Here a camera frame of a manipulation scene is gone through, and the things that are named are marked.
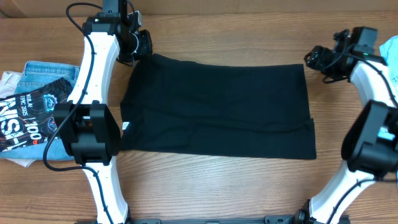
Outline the black t-shirt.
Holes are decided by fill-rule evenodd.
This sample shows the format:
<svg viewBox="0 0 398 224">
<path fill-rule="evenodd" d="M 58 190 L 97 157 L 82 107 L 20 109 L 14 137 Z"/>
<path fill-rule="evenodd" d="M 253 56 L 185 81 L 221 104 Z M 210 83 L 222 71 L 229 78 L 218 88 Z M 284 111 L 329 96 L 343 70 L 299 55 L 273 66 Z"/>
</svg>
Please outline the black t-shirt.
<svg viewBox="0 0 398 224">
<path fill-rule="evenodd" d="M 154 54 L 120 104 L 122 149 L 313 160 L 303 65 L 228 67 Z"/>
</svg>

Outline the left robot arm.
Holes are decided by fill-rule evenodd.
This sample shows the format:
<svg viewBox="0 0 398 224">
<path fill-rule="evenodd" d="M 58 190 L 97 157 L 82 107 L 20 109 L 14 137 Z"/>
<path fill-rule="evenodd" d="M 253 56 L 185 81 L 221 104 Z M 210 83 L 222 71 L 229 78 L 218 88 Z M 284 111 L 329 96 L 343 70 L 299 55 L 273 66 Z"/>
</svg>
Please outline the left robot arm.
<svg viewBox="0 0 398 224">
<path fill-rule="evenodd" d="M 150 56 L 152 41 L 131 1 L 103 1 L 99 9 L 78 27 L 85 47 L 80 72 L 66 102 L 55 106 L 54 136 L 74 158 L 72 169 L 82 170 L 88 179 L 95 223 L 131 223 L 116 165 L 121 133 L 108 108 L 108 91 L 114 64 L 131 67 Z"/>
</svg>

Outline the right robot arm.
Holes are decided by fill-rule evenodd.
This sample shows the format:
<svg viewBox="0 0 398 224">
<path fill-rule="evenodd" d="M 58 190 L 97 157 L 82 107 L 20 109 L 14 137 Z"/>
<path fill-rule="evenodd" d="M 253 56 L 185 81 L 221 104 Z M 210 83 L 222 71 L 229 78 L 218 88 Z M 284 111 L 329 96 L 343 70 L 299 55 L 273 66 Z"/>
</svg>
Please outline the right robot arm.
<svg viewBox="0 0 398 224">
<path fill-rule="evenodd" d="M 314 46 L 305 64 L 324 74 L 324 83 L 352 83 L 363 110 L 343 140 L 338 171 L 287 223 L 347 223 L 342 214 L 355 199 L 397 172 L 397 91 L 387 62 L 374 53 L 377 29 L 355 27 L 333 38 L 333 49 Z"/>
</svg>

